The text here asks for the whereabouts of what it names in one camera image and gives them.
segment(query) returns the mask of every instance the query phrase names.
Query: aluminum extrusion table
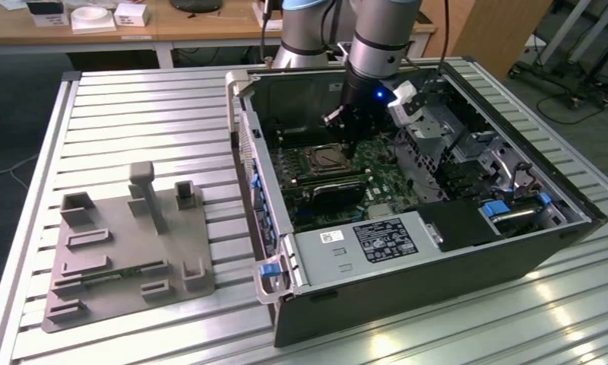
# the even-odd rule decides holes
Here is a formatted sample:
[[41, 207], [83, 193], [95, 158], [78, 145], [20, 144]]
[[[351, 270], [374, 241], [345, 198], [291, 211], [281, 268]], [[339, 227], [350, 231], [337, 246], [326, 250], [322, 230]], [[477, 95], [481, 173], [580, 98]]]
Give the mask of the aluminum extrusion table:
[[[477, 64], [449, 63], [608, 214], [608, 179]], [[608, 364], [608, 224], [521, 280], [271, 346], [225, 129], [229, 69], [97, 72], [62, 81], [0, 286], [0, 363]], [[125, 164], [139, 160], [154, 161], [155, 189], [185, 179], [202, 188], [215, 292], [46, 334], [61, 195], [125, 195]]]

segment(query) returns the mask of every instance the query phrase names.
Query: metal stand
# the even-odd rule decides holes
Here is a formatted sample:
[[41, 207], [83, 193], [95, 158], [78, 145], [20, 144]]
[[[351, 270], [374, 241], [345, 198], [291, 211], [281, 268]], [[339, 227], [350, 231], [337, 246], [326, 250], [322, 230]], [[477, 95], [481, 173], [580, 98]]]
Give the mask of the metal stand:
[[608, 24], [608, 9], [601, 14], [597, 23], [589, 30], [588, 35], [585, 36], [584, 40], [581, 40], [580, 45], [572, 52], [572, 55], [568, 58], [569, 62], [574, 63], [576, 61], [578, 61], [580, 57], [584, 55], [585, 50], [588, 49], [589, 45], [594, 41], [594, 38], [597, 38], [597, 35], [602, 31], [606, 24]]
[[556, 51], [556, 47], [562, 42], [565, 36], [568, 35], [569, 30], [572, 29], [576, 19], [578, 19], [581, 13], [584, 12], [585, 8], [588, 7], [590, 0], [580, 0], [576, 4], [576, 7], [569, 13], [568, 19], [565, 19], [564, 25], [560, 26], [558, 31], [556, 32], [554, 37], [552, 38], [549, 44], [546, 44], [542, 53], [538, 56], [540, 64], [545, 65], [546, 60], [549, 59], [552, 53]]

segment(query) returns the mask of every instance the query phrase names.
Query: wooden desk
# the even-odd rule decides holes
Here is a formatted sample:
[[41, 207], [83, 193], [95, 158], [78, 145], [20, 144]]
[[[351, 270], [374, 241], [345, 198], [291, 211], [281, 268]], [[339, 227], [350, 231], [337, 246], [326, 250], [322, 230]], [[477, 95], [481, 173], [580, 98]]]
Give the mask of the wooden desk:
[[[155, 0], [143, 2], [154, 14]], [[117, 27], [114, 32], [73, 34], [71, 27], [37, 27], [27, 9], [7, 11], [0, 5], [0, 45], [110, 43], [157, 39], [157, 18], [150, 17], [145, 27]]]
[[[198, 14], [177, 10], [169, 1], [158, 0], [158, 40], [218, 40], [259, 38], [261, 28], [251, 12], [250, 0], [223, 0], [218, 12]], [[431, 33], [431, 24], [414, 24], [413, 34]], [[266, 38], [281, 36], [279, 31], [266, 32]]]
[[[149, 6], [146, 27], [117, 27], [117, 31], [71, 34], [70, 27], [35, 27], [27, 9], [7, 11], [0, 5], [0, 55], [55, 52], [93, 52], [151, 49], [159, 68], [171, 68], [170, 51], [178, 48], [258, 46], [261, 29], [250, 0], [222, 0], [219, 11], [187, 17], [167, 0], [145, 0]], [[415, 24], [407, 56], [419, 57], [431, 24]], [[265, 33], [265, 44], [278, 45], [281, 32]]]
[[[550, 0], [449, 0], [446, 56], [472, 56], [502, 80], [549, 4]], [[438, 57], [443, 48], [442, 2], [423, 1], [421, 11], [438, 28], [423, 57]]]

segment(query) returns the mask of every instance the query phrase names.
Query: black power cord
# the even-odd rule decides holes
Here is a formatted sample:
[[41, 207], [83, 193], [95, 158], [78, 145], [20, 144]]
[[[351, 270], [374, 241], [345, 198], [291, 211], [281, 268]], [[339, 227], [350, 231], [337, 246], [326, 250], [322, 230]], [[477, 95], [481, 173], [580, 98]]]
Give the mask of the black power cord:
[[[604, 8], [601, 9], [601, 12], [598, 14], [604, 14], [605, 10], [608, 9], [608, 4], [605, 4]], [[574, 41], [574, 44], [572, 44], [572, 47], [569, 47], [568, 51], [566, 51], [566, 55], [569, 57], [569, 55], [572, 54], [572, 51], [574, 50], [574, 48], [578, 46], [578, 42], [581, 41], [584, 35], [589, 32], [589, 30], [592, 29], [592, 27], [594, 26], [594, 23], [592, 23], [582, 32], [580, 32], [578, 34], [578, 37], [576, 38], [576, 41]]]
[[447, 0], [443, 0], [443, 49], [441, 50], [441, 58], [438, 59], [438, 64], [443, 62], [445, 54], [447, 53], [447, 40], [449, 40], [449, 6]]
[[261, 41], [259, 41], [261, 62], [265, 62], [265, 27], [267, 26], [269, 20], [270, 20], [270, 13], [266, 13], [266, 14], [263, 13], [263, 24], [261, 25]]
[[218, 52], [221, 51], [221, 48], [215, 48], [215, 51], [213, 51], [213, 55], [211, 55], [211, 58], [202, 64], [197, 64], [195, 60], [187, 56], [189, 53], [195, 53], [195, 51], [193, 52], [187, 52], [187, 51], [182, 51], [181, 49], [178, 49], [178, 54], [182, 55], [182, 57], [185, 59], [187, 59], [189, 61], [191, 61], [193, 63], [195, 63], [195, 67], [202, 67], [202, 66], [209, 66], [211, 64], [213, 61], [215, 61], [215, 58], [218, 56]]
[[590, 113], [588, 114], [586, 116], [584, 116], [582, 118], [574, 120], [573, 122], [562, 122], [554, 118], [552, 118], [550, 116], [548, 116], [545, 114], [545, 112], [540, 109], [540, 104], [542, 104], [545, 101], [548, 101], [549, 99], [553, 99], [556, 97], [564, 97], [565, 95], [569, 95], [568, 92], [564, 92], [561, 94], [556, 94], [556, 95], [550, 95], [549, 97], [544, 97], [541, 100], [538, 100], [538, 102], [536, 103], [536, 110], [538, 111], [538, 113], [546, 118], [549, 119], [553, 123], [556, 124], [560, 124], [560, 125], [574, 125], [574, 124], [578, 124], [581, 122], [584, 122], [586, 119], [592, 118], [593, 116], [596, 116], [597, 114], [601, 114], [604, 112], [604, 109], [600, 109], [597, 112], [594, 113]]
[[319, 22], [319, 42], [322, 43], [323, 49], [329, 49], [326, 40], [323, 39], [323, 23], [326, 22], [327, 13], [331, 12], [331, 9], [333, 9], [333, 6], [335, 5], [335, 3], [337, 3], [337, 0], [331, 0], [327, 3], [326, 9], [323, 9], [323, 13], [322, 13], [322, 21]]

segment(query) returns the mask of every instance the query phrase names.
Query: cable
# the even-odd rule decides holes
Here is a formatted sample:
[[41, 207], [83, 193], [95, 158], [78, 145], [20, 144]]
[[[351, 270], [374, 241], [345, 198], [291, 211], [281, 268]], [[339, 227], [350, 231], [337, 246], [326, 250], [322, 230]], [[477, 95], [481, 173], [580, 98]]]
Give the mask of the cable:
[[549, 99], [554, 98], [554, 97], [561, 97], [561, 96], [565, 96], [568, 95], [568, 93], [561, 93], [561, 94], [556, 94], [556, 95], [550, 95], [549, 97], [544, 97], [541, 100], [538, 100], [538, 102], [536, 103], [536, 110], [538, 111], [538, 113], [542, 114], [542, 116], [545, 118], [548, 118], [553, 123], [556, 124], [560, 124], [560, 125], [574, 125], [574, 124], [578, 124], [581, 122], [584, 122], [588, 118], [592, 118], [593, 116], [596, 116], [597, 114], [602, 113], [604, 112], [604, 109], [600, 109], [597, 112], [594, 113], [590, 113], [588, 114], [586, 116], [584, 116], [582, 118], [574, 120], [573, 122], [561, 122], [560, 120], [552, 118], [550, 116], [548, 116], [545, 114], [545, 112], [540, 109], [540, 104], [542, 104], [545, 101], [548, 101]]
[[445, 53], [447, 52], [447, 39], [449, 39], [449, 11], [447, 11], [447, 0], [443, 0], [443, 49], [441, 50], [441, 58], [438, 59], [438, 64], [443, 62]]
[[267, 20], [263, 20], [263, 25], [261, 25], [261, 43], [259, 43], [259, 57], [261, 62], [265, 62], [265, 27], [267, 26]]
[[[600, 15], [604, 14], [605, 10], [608, 9], [608, 4], [605, 4], [604, 8], [601, 9], [601, 12], [598, 13]], [[574, 50], [574, 48], [578, 46], [578, 42], [580, 40], [582, 39], [582, 36], [589, 32], [589, 30], [592, 29], [592, 27], [594, 26], [596, 23], [592, 23], [582, 32], [580, 32], [578, 34], [578, 37], [576, 38], [576, 41], [574, 41], [574, 44], [572, 45], [572, 47], [569, 47], [568, 51], [565, 52], [565, 54], [568, 55], [566, 58], [569, 58], [569, 55], [572, 53], [572, 51]]]
[[18, 179], [18, 177], [15, 176], [12, 170], [8, 171], [8, 174], [10, 174], [10, 177], [12, 177], [12, 179], [14, 179], [14, 180], [18, 182], [18, 184], [23, 187], [23, 189], [24, 189], [24, 190], [29, 190], [27, 184], [24, 184], [24, 183], [22, 182], [22, 180]]
[[219, 52], [219, 51], [221, 51], [221, 48], [217, 47], [217, 48], [215, 48], [215, 51], [213, 52], [211, 58], [210, 58], [205, 63], [202, 63], [202, 64], [197, 64], [195, 60], [194, 60], [191, 57], [186, 56], [185, 53], [189, 53], [189, 52], [182, 51], [181, 49], [178, 49], [178, 54], [181, 54], [181, 55], [183, 56], [185, 59], [187, 59], [189, 61], [191, 61], [193, 63], [195, 63], [195, 67], [202, 67], [202, 66], [206, 66], [206, 65], [210, 65], [210, 64], [211, 64], [211, 62], [215, 60], [215, 57], [218, 56], [218, 52]]
[[12, 165], [11, 167], [8, 167], [7, 169], [0, 170], [0, 174], [7, 173], [8, 171], [16, 169], [16, 168], [20, 167], [26, 162], [29, 162], [30, 160], [34, 160], [37, 157], [38, 157], [38, 155], [34, 154], [34, 155], [30, 156], [27, 159], [24, 159], [24, 160], [16, 162], [16, 164]]
[[0, 175], [3, 174], [3, 173], [8, 173], [10, 174], [10, 177], [12, 177], [12, 179], [18, 182], [18, 184], [24, 188], [24, 190], [29, 190], [29, 187], [27, 187], [27, 184], [24, 184], [22, 182], [20, 179], [18, 179], [18, 177], [14, 175], [12, 171], [20, 167], [26, 162], [29, 162], [30, 160], [34, 160], [35, 158], [38, 157], [37, 154], [34, 154], [33, 156], [30, 156], [27, 159], [16, 162], [15, 165], [12, 165], [11, 167], [8, 167], [7, 169], [3, 169], [3, 170], [0, 170]]
[[333, 5], [335, 5], [335, 1], [337, 1], [337, 0], [331, 0], [331, 1], [327, 3], [326, 9], [323, 9], [323, 13], [322, 13], [322, 21], [321, 21], [321, 23], [319, 23], [319, 42], [322, 43], [322, 48], [323, 48], [323, 49], [327, 49], [327, 48], [329, 48], [329, 46], [327, 46], [327, 44], [326, 44], [326, 40], [323, 39], [323, 23], [326, 22], [327, 13], [331, 12]]
[[538, 29], [536, 28], [534, 32], [533, 32], [533, 36], [534, 36], [534, 52], [536, 52], [534, 64], [538, 65], [541, 70], [544, 70], [542, 61], [540, 60], [538, 44], [536, 43], [536, 39], [538, 38], [538, 36], [536, 35], [537, 31], [538, 31]]

